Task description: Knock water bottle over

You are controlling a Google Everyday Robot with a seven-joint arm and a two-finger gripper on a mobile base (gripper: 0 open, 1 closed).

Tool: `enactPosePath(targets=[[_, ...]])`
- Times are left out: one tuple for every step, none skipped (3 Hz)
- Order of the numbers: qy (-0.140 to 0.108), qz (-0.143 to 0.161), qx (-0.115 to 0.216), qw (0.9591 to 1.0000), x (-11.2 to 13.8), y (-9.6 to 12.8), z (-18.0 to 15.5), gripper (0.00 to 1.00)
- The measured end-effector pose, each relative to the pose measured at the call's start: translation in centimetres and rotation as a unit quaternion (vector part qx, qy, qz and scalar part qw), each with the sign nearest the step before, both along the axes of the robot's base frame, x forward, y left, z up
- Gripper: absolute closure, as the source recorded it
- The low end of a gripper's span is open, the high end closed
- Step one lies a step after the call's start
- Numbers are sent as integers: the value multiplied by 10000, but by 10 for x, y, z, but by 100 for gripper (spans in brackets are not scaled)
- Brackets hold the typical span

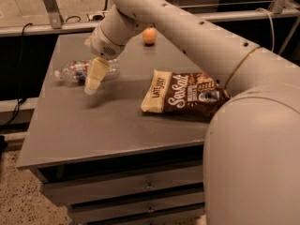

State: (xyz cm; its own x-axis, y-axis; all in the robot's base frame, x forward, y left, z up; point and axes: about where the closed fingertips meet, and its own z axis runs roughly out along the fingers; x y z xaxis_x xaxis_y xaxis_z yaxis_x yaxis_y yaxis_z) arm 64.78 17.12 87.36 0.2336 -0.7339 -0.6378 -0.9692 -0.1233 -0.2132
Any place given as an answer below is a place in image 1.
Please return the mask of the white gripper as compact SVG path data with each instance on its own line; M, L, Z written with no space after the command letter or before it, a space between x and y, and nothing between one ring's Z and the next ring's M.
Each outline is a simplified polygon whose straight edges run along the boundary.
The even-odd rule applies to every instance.
M94 29L90 37L85 40L84 45L97 57L88 67L84 85L84 93L93 95L108 72L109 64L107 60L117 58L125 47L110 41L102 31L100 24Z

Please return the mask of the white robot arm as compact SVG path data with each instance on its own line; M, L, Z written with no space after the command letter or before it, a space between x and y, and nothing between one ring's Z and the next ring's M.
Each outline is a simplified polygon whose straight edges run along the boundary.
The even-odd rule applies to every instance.
M300 225L300 67L166 0L113 0L90 37L111 60L148 24L231 99L203 147L207 225Z

